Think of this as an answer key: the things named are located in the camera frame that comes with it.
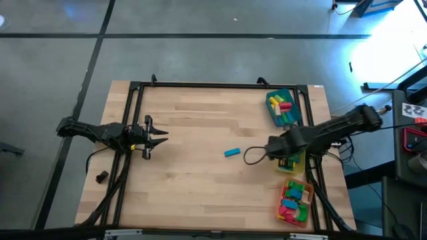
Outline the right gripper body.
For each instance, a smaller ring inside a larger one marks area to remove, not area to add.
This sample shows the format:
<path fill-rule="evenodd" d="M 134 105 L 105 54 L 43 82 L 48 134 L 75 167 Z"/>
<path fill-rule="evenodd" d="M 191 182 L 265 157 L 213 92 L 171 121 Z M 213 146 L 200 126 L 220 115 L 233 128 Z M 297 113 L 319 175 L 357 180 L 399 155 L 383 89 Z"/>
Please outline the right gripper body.
<path fill-rule="evenodd" d="M 270 159 L 281 159 L 300 154 L 301 147 L 298 146 L 300 130 L 300 127 L 294 127 L 279 136 L 270 135 L 264 146 L 266 155 Z"/>

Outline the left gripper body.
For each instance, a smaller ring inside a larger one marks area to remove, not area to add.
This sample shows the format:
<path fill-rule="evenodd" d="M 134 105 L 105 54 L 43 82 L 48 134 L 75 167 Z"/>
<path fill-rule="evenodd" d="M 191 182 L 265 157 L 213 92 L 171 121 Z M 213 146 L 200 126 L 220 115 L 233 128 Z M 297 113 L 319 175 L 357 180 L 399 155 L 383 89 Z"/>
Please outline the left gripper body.
<path fill-rule="evenodd" d="M 132 151 L 136 150 L 138 145 L 144 145 L 144 148 L 141 149 L 142 157 L 145 160 L 150 160 L 151 150 L 153 148 L 150 135 L 153 119 L 150 115 L 144 117 L 144 123 L 145 126 L 143 127 L 138 124 L 133 124 L 128 127 L 129 144 Z"/>

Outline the green arch block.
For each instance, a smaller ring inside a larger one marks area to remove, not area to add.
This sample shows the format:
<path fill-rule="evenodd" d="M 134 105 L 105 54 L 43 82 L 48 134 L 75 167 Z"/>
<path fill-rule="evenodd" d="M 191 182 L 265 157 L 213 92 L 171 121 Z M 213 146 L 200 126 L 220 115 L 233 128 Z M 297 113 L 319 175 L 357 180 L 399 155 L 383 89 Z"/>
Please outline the green arch block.
<path fill-rule="evenodd" d="M 308 218 L 308 207 L 305 205 L 298 206 L 298 216 L 295 219 L 299 222 L 306 222 Z"/>

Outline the yellow translucent plastic bin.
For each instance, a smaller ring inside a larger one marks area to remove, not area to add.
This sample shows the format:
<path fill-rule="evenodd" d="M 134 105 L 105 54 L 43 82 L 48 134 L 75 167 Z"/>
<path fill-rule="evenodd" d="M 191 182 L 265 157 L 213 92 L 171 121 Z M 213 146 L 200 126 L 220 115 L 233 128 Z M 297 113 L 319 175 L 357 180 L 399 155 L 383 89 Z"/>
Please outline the yellow translucent plastic bin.
<path fill-rule="evenodd" d="M 281 168 L 277 165 L 276 170 L 283 173 L 290 173 L 290 174 L 300 174 L 305 171 L 305 159 L 306 159 L 306 151 L 302 151 L 301 153 L 298 153 L 297 155 L 294 155 L 297 157 L 297 163 L 294 168 Z"/>

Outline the orange translucent plastic bin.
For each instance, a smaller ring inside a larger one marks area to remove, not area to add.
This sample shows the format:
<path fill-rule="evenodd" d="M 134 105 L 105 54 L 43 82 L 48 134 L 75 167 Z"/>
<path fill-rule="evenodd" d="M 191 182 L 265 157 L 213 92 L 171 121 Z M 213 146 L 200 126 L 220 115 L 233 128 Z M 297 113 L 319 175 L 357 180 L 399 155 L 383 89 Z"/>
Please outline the orange translucent plastic bin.
<path fill-rule="evenodd" d="M 297 221 L 296 224 L 290 223 L 290 224 L 295 225 L 297 227 L 305 228 L 308 225 L 308 219 L 309 219 L 309 215 L 310 215 L 310 210 L 311 210 L 311 205 L 312 205 L 312 199 L 313 199 L 313 196 L 314 196 L 314 188 L 309 183 L 306 183 L 306 182 L 303 182 L 303 181 L 299 181 L 299 180 L 294 179 L 294 178 L 287 178 L 284 181 L 284 184 L 283 184 L 283 187 L 282 187 L 282 191 L 283 191 L 284 187 L 288 187 L 288 182 L 289 181 L 295 181 L 295 182 L 298 182 L 300 184 L 304 184 L 305 185 L 305 190 L 310 192 L 310 205 L 308 205 L 308 206 L 306 205 L 308 207 L 308 218 L 307 218 L 306 222 L 299 222 L 299 221 Z M 282 199 L 289 199 L 289 200 L 295 201 L 295 202 L 298 203 L 298 206 L 299 205 L 304 205 L 304 204 L 301 203 L 301 199 L 292 199 L 292 198 L 289 198 L 289 197 L 288 198 L 283 198 L 282 197 L 282 192 L 281 192 L 280 193 L 280 200 L 279 200 L 279 204 L 278 204 L 278 209 L 279 209 L 280 206 L 282 206 Z"/>

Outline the teal plastic bin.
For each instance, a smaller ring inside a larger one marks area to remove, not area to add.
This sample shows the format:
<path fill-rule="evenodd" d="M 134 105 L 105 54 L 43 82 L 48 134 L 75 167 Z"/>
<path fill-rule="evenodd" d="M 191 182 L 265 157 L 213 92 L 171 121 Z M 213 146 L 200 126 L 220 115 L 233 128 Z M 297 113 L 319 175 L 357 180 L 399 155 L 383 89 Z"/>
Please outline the teal plastic bin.
<path fill-rule="evenodd" d="M 292 117 L 294 118 L 295 122 L 294 124 L 284 123 L 281 119 L 281 116 L 276 116 L 275 111 L 271 107 L 271 103 L 269 98 L 273 97 L 274 95 L 279 95 L 281 98 L 284 99 L 284 102 L 290 102 L 292 104 L 291 109 L 281 110 L 282 113 L 290 112 L 292 114 Z M 302 124 L 302 116 L 300 113 L 300 106 L 296 102 L 296 97 L 294 97 L 294 94 L 291 93 L 289 89 L 279 89 L 276 91 L 271 91 L 266 94 L 266 100 L 265 104 L 267 107 L 268 112 L 270 113 L 270 117 L 276 127 L 285 127 L 286 125 L 300 125 Z"/>

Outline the black side table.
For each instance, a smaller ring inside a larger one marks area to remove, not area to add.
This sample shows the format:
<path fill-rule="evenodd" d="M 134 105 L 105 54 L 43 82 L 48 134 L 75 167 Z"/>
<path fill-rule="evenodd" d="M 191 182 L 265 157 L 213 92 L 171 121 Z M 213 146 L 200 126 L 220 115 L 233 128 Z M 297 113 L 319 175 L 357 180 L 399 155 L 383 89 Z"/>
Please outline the black side table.
<path fill-rule="evenodd" d="M 403 104 L 407 103 L 406 94 L 404 91 L 395 90 L 392 92 L 392 116 L 394 126 L 399 125 L 399 127 L 393 130 L 394 132 L 394 157 L 395 157 L 395 166 L 396 166 L 396 177 L 399 180 L 405 181 L 407 183 L 417 185 L 420 187 L 427 187 L 427 175 L 418 175 L 413 172 L 408 167 L 408 161 L 414 157 L 415 153 L 410 153 L 407 150 L 404 150 L 404 137 L 403 137 L 403 127 L 401 125 L 407 125 L 415 123 L 415 119 L 412 117 L 407 117 L 403 115 Z"/>

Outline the black stand bar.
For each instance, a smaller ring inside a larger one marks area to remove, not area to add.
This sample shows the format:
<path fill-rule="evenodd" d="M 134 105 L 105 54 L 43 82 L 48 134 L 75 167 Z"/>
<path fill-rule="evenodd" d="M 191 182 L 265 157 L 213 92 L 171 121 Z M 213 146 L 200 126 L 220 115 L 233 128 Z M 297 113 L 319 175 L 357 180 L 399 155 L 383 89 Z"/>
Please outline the black stand bar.
<path fill-rule="evenodd" d="M 392 80 L 389 83 L 365 82 L 361 89 L 366 93 L 360 100 L 369 98 L 378 92 L 391 92 L 394 90 L 400 91 L 417 91 L 423 87 L 427 87 L 427 64 L 416 69 L 416 67 L 403 73 L 401 76 Z"/>

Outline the black office desk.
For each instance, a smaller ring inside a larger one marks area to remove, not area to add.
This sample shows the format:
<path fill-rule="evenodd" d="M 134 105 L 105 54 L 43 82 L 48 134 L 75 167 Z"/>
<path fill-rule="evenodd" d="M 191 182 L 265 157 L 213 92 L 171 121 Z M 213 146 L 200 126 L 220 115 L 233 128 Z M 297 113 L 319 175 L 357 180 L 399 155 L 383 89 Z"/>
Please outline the black office desk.
<path fill-rule="evenodd" d="M 427 240 L 427 189 L 390 177 L 382 178 L 382 234 L 393 237 L 395 224 L 411 229 L 415 240 Z"/>

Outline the grey metal cup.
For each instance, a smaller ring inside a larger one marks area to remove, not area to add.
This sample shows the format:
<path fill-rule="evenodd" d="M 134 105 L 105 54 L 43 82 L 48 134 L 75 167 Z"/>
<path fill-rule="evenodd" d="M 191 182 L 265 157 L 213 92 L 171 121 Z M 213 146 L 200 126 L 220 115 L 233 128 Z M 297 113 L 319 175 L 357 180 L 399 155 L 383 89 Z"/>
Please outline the grey metal cup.
<path fill-rule="evenodd" d="M 427 150 L 420 152 L 408 161 L 408 168 L 418 175 L 427 175 Z"/>

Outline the dark grey floor object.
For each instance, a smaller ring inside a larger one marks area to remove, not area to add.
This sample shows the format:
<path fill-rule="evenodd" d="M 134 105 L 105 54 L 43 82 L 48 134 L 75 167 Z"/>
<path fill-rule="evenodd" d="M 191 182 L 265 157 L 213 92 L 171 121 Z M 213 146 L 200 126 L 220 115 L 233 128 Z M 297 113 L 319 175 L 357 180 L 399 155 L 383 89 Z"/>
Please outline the dark grey floor object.
<path fill-rule="evenodd" d="M 14 155 L 21 156 L 25 151 L 21 148 L 0 141 L 0 152 L 12 153 Z"/>

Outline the black computer mouse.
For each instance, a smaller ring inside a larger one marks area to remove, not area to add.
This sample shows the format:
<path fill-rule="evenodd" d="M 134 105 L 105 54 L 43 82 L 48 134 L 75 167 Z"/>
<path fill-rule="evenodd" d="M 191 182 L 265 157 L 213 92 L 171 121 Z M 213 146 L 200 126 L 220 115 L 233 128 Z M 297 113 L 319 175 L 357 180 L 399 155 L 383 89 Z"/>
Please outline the black computer mouse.
<path fill-rule="evenodd" d="M 415 236 L 411 229 L 403 224 L 395 224 L 392 228 L 393 235 L 396 238 L 404 240 L 415 240 Z"/>

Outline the printed paper sheet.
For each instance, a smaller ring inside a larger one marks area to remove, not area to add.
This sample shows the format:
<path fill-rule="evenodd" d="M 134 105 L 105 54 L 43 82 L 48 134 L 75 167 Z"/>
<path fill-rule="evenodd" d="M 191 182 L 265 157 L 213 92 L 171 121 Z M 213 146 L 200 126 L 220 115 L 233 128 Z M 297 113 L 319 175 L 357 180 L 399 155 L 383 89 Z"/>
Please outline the printed paper sheet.
<path fill-rule="evenodd" d="M 427 107 L 402 103 L 402 114 L 411 118 L 424 118 L 427 119 Z"/>

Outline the black beam with silver brackets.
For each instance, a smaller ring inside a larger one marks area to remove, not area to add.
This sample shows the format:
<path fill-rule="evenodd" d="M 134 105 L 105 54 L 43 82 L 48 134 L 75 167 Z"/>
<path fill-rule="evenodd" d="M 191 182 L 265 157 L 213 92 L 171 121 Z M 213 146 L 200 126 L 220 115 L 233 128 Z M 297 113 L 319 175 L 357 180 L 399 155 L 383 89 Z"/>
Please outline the black beam with silver brackets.
<path fill-rule="evenodd" d="M 0 240 L 88 240 L 93 238 L 119 237 L 124 235 L 178 235 L 223 239 L 225 237 L 271 237 L 302 240 L 404 240 L 358 231 L 319 230 L 312 233 L 297 231 L 207 231 L 164 229 L 116 229 L 113 225 L 64 227 L 36 230 L 0 230 Z"/>

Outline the blue white equipment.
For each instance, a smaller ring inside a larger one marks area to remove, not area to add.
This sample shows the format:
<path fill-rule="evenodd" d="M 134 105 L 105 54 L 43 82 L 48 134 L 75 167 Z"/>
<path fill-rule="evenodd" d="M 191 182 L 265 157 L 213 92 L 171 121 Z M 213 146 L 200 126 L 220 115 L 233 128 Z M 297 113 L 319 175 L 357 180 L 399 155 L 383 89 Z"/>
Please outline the blue white equipment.
<path fill-rule="evenodd" d="M 403 0 L 361 0 L 354 8 L 359 17 L 393 11 Z"/>

